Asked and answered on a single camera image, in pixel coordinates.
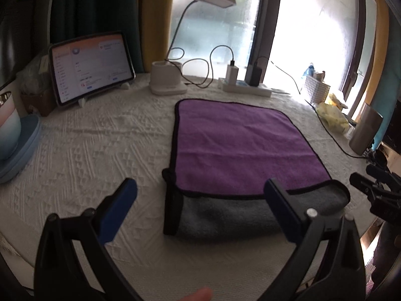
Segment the fingertip at bottom edge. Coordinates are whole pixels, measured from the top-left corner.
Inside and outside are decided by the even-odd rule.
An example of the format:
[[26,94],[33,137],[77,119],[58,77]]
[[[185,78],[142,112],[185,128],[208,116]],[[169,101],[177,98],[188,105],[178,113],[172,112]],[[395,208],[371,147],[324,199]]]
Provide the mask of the fingertip at bottom edge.
[[213,291],[209,287],[203,287],[179,301],[211,301],[212,297]]

